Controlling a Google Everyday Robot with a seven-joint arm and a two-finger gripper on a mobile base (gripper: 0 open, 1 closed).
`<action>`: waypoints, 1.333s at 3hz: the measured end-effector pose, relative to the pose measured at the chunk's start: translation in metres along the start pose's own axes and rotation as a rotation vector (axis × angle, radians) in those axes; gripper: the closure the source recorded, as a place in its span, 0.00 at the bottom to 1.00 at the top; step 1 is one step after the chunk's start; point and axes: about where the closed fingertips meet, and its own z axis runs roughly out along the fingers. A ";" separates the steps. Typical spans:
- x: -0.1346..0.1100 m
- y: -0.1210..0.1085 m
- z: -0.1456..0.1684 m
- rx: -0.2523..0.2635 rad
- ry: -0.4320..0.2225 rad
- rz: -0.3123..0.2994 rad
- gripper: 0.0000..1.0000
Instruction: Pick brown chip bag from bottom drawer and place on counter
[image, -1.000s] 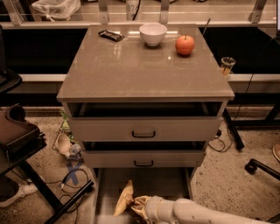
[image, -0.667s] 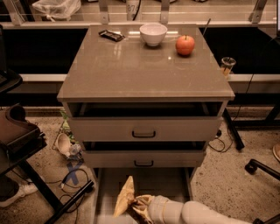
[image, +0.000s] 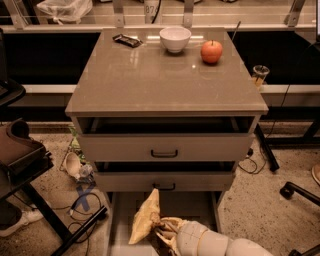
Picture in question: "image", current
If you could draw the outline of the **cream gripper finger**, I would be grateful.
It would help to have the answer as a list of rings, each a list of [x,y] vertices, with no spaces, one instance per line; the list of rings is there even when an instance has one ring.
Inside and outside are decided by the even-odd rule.
[[[179,217],[160,217],[158,214],[151,215],[152,228],[158,232],[177,233],[186,223],[187,220]]]
[[[169,248],[169,254],[171,256],[178,256],[176,253],[176,235],[174,231],[163,231],[161,229],[156,229],[155,234],[158,238]]]

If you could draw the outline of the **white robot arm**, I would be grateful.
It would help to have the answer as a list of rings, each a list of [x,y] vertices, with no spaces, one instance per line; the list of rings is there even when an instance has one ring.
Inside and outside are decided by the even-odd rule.
[[[178,217],[150,217],[156,235],[175,256],[274,256],[259,244],[244,238],[231,239],[197,221]]]

